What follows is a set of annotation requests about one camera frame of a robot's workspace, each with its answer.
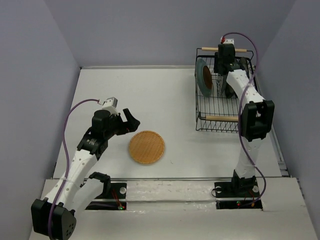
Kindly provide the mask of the teal plate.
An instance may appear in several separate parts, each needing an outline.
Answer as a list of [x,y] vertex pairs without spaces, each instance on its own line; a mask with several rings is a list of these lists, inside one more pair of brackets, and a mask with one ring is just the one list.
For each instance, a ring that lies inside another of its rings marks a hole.
[[195,78],[202,95],[209,98],[213,93],[212,74],[202,58],[198,58],[196,61]]

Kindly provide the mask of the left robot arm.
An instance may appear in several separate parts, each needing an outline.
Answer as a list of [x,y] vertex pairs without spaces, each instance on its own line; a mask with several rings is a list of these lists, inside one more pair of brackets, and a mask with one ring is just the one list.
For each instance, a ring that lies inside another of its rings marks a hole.
[[126,121],[110,108],[94,112],[91,127],[83,135],[73,158],[67,161],[64,174],[43,199],[32,203],[34,232],[51,240],[68,240],[76,228],[76,217],[95,197],[110,194],[110,176],[96,171],[90,173],[90,170],[107,149],[110,138],[138,129],[140,121],[129,109],[123,109],[123,113]]

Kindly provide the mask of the blue floral plate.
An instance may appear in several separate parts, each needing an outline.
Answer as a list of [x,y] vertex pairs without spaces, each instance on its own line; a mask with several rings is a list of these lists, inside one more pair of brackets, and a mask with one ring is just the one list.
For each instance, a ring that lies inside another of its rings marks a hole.
[[225,75],[220,75],[216,74],[216,86],[217,86],[217,96],[221,97],[223,93],[225,92],[226,89],[226,76]]

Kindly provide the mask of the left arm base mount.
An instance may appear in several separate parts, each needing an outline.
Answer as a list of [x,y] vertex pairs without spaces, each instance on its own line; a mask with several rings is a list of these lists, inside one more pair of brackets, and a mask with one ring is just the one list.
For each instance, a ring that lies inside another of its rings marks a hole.
[[112,182],[108,191],[104,190],[87,207],[86,210],[125,211],[127,209],[127,183]]

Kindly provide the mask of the black wire dish rack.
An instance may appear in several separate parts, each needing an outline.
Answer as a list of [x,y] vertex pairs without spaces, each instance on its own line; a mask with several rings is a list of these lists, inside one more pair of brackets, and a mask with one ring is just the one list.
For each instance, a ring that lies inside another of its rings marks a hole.
[[[218,47],[201,47],[196,49],[196,58],[203,59],[208,66],[212,75],[213,92],[210,97],[204,97],[201,93],[196,79],[196,65],[194,70],[195,78],[195,120],[196,130],[199,131],[215,131],[225,133],[238,132],[238,114],[240,97],[236,93],[232,98],[226,98],[225,92],[222,96],[217,95],[216,75],[214,73],[215,53],[218,52]],[[236,53],[246,53],[246,49],[235,48],[235,63],[234,70],[242,70],[239,65],[239,60],[244,56],[237,56]],[[248,61],[249,72],[244,71],[245,77],[249,80],[253,75],[255,68],[252,66],[251,59],[245,57]]]

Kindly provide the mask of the large black striped plate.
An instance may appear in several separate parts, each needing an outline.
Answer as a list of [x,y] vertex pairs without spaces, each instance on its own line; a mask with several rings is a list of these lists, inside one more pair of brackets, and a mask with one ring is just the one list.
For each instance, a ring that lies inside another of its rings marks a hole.
[[247,73],[249,72],[249,65],[246,57],[241,57],[238,61],[242,70],[245,70]]

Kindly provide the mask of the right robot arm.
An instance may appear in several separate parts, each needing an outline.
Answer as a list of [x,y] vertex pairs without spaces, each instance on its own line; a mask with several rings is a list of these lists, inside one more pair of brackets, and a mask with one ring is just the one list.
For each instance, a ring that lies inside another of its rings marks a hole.
[[236,62],[236,49],[232,43],[221,43],[215,54],[214,72],[223,76],[226,96],[230,90],[239,99],[238,133],[242,147],[239,160],[227,189],[235,196],[242,196],[256,182],[256,162],[262,141],[271,131],[275,104],[265,100],[248,78],[245,65]]

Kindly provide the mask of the small black striped plate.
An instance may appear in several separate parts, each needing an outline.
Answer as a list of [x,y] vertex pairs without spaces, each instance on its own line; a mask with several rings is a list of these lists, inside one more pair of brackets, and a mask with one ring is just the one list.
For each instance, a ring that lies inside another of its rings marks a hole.
[[234,96],[237,97],[237,94],[235,93],[234,89],[227,83],[225,90],[224,90],[226,98],[230,99]]

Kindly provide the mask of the woven bamboo plate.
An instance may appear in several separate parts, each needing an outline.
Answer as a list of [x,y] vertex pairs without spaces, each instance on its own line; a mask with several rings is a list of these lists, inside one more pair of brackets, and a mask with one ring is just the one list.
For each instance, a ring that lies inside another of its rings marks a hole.
[[128,146],[130,157],[143,165],[153,164],[161,159],[165,152],[165,142],[156,132],[145,130],[135,134]]

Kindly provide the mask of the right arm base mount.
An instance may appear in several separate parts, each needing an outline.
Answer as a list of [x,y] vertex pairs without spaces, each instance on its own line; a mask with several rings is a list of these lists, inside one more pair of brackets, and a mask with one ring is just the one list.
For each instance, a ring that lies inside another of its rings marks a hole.
[[239,178],[234,171],[231,180],[214,183],[211,195],[216,199],[217,210],[263,209],[255,176]]

